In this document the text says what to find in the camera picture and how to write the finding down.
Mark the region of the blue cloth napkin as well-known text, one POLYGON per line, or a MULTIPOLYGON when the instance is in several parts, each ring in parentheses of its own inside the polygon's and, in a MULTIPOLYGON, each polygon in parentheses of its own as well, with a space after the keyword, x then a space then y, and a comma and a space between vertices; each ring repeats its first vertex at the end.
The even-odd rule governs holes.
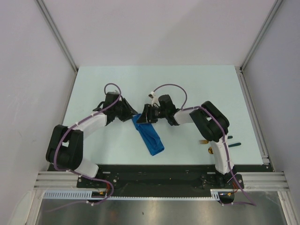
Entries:
POLYGON ((141 114, 137 114, 132 118, 132 122, 139 132, 140 136, 142 137, 149 153, 154 156, 160 152, 162 152, 165 147, 154 129, 152 124, 139 124, 137 123, 138 119, 140 118, 141 114))

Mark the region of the gold fork green handle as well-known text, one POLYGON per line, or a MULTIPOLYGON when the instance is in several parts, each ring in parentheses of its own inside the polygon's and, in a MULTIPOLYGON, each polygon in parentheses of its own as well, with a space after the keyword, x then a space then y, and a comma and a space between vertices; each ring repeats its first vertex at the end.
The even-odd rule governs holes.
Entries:
MULTIPOLYGON (((232 139, 232 138, 233 138, 233 136, 231 136, 231 135, 229 135, 229 136, 227 137, 227 139, 232 139)), ((208 140, 199 140, 199 143, 200 143, 200 144, 208 144, 209 141, 208 141, 208 140)))

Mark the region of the gold spoon green handle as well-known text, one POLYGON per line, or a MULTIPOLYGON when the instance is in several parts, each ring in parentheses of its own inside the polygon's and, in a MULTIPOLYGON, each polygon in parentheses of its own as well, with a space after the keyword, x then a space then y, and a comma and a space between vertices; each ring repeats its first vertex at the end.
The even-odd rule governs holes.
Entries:
MULTIPOLYGON (((237 147, 237 146, 241 146, 241 143, 240 143, 240 142, 237 142, 237 143, 229 144, 228 147, 231 148, 231 147, 237 147)), ((209 147, 209 148, 208 148, 208 152, 209 152, 210 154, 213 154, 212 147, 209 147)))

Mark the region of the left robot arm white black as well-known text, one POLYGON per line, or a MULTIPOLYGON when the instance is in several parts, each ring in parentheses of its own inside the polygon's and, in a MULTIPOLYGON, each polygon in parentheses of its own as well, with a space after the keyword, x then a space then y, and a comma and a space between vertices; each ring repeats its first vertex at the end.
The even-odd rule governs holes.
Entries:
POLYGON ((115 118, 125 122, 137 114, 119 93, 108 92, 105 101, 100 102, 90 116, 71 127, 54 127, 45 158, 56 166, 56 170, 71 170, 87 176, 87 182, 97 188, 103 184, 104 178, 98 173, 99 166, 83 157, 84 139, 115 118))

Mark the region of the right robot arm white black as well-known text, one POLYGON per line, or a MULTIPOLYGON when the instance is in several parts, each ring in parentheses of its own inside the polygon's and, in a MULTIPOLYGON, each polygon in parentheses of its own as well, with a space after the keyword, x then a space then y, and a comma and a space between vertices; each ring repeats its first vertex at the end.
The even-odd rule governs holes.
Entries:
POLYGON ((215 168, 219 174, 216 182, 221 188, 227 188, 233 183, 230 174, 234 163, 230 159, 228 140, 229 120, 210 102, 188 109, 179 109, 173 104, 169 95, 158 98, 158 104, 145 104, 138 124, 156 123, 158 119, 166 119, 169 125, 179 126, 193 123, 202 137, 209 141, 215 159, 215 168))

